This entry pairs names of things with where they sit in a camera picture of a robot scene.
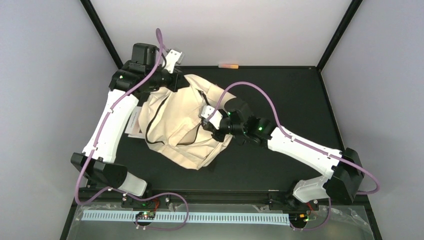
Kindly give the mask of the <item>beige canvas backpack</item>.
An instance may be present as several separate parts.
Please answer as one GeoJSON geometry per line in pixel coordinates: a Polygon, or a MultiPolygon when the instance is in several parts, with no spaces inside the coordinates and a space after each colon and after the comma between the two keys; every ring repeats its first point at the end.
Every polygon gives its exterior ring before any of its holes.
{"type": "Polygon", "coordinates": [[[199,170],[232,140],[230,135],[223,142],[214,140],[201,125],[201,109],[206,105],[223,109],[234,95],[227,92],[219,101],[224,93],[221,87],[195,74],[187,74],[185,79],[189,85],[176,92],[166,87],[151,92],[141,106],[138,124],[151,150],[183,168],[199,170]]]}

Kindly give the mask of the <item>orange highlighter pen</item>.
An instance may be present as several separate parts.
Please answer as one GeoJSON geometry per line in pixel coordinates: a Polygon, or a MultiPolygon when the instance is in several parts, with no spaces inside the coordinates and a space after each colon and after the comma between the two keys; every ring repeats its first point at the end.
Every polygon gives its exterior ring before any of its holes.
{"type": "Polygon", "coordinates": [[[218,67],[221,69],[239,69],[238,64],[230,64],[230,63],[220,63],[218,67]]]}

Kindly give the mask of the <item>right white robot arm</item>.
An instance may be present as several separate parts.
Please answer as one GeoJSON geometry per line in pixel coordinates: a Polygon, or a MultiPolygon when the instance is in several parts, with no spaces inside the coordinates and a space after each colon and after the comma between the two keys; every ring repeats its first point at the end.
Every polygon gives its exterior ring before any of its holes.
{"type": "Polygon", "coordinates": [[[266,118],[256,117],[239,98],[227,101],[223,109],[205,105],[199,111],[199,118],[203,129],[211,132],[218,142],[233,136],[242,143],[287,155],[320,173],[318,177],[294,183],[284,196],[290,209],[327,198],[351,205],[359,193],[365,174],[357,168],[361,161],[351,148],[332,149],[298,136],[266,118]]]}

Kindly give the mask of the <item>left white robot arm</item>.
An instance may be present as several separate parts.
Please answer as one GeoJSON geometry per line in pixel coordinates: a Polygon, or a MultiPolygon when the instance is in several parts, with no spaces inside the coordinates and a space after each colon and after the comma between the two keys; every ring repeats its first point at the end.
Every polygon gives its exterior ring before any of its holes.
{"type": "Polygon", "coordinates": [[[176,67],[183,53],[164,50],[160,55],[163,62],[160,62],[159,51],[160,48],[152,44],[134,44],[131,59],[112,75],[96,129],[82,152],[73,153],[70,160],[80,172],[80,179],[87,178],[138,197],[145,193],[147,182],[115,162],[124,128],[143,94],[156,92],[161,87],[176,92],[189,86],[176,67]]]}

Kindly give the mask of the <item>white coffee cover book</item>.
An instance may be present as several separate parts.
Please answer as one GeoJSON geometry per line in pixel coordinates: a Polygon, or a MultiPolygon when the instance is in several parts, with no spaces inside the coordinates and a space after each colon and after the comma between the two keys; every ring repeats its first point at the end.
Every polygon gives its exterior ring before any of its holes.
{"type": "Polygon", "coordinates": [[[145,138],[145,134],[142,132],[139,125],[139,116],[141,111],[142,111],[142,107],[136,106],[128,119],[128,123],[126,125],[124,133],[127,134],[129,138],[136,138],[136,139],[145,138]]]}

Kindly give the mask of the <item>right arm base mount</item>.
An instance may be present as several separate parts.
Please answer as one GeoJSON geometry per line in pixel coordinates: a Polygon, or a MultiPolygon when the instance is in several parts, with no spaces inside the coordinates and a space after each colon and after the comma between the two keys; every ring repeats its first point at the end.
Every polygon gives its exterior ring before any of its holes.
{"type": "Polygon", "coordinates": [[[289,192],[270,191],[268,193],[268,199],[265,200],[265,204],[269,205],[270,208],[281,208],[284,211],[318,211],[319,206],[312,201],[301,202],[292,196],[289,192]]]}

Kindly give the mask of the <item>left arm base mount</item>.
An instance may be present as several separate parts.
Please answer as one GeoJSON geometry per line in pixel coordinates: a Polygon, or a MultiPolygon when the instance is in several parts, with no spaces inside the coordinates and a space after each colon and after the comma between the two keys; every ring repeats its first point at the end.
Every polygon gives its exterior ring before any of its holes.
{"type": "Polygon", "coordinates": [[[126,193],[122,196],[121,206],[136,210],[153,211],[166,206],[170,202],[171,197],[172,195],[169,192],[154,194],[149,190],[142,196],[126,193]]]}

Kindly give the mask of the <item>black frame post left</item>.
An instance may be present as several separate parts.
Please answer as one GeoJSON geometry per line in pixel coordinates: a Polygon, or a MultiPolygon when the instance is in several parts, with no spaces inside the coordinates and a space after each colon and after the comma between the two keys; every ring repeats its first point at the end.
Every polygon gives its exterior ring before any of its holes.
{"type": "Polygon", "coordinates": [[[91,0],[80,0],[86,14],[90,18],[93,26],[95,27],[99,37],[101,38],[104,46],[106,47],[109,55],[111,56],[114,64],[120,69],[124,64],[121,60],[106,28],[104,27],[101,18],[99,17],[91,0]]]}

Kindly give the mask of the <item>black frame post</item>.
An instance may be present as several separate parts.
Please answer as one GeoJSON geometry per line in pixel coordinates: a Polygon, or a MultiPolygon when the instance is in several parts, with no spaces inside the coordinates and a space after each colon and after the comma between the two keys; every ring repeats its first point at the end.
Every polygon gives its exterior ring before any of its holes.
{"type": "Polygon", "coordinates": [[[355,14],[357,13],[358,9],[360,8],[363,0],[352,0],[345,11],[341,21],[339,22],[333,36],[331,37],[324,53],[322,54],[318,64],[316,65],[316,69],[319,73],[323,71],[325,68],[327,62],[331,58],[333,52],[335,51],[338,43],[340,42],[342,36],[344,35],[345,31],[349,27],[351,21],[353,20],[355,14]]]}
{"type": "Polygon", "coordinates": [[[93,26],[95,27],[99,37],[101,38],[104,46],[106,47],[109,55],[111,56],[114,64],[120,69],[124,64],[121,60],[106,28],[104,27],[101,18],[99,17],[91,0],[80,0],[86,14],[90,18],[93,26]]]}

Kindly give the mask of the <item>black frame post right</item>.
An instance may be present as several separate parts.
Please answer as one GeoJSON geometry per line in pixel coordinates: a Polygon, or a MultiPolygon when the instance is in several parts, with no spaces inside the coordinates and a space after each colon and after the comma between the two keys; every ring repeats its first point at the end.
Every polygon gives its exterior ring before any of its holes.
{"type": "Polygon", "coordinates": [[[323,71],[325,68],[327,62],[331,58],[333,52],[335,51],[338,43],[340,42],[342,36],[344,35],[345,31],[349,27],[351,21],[353,20],[355,14],[357,13],[358,9],[360,8],[363,0],[352,0],[345,11],[341,21],[339,22],[333,36],[331,37],[324,53],[322,54],[318,64],[316,65],[316,69],[319,73],[323,71]]]}

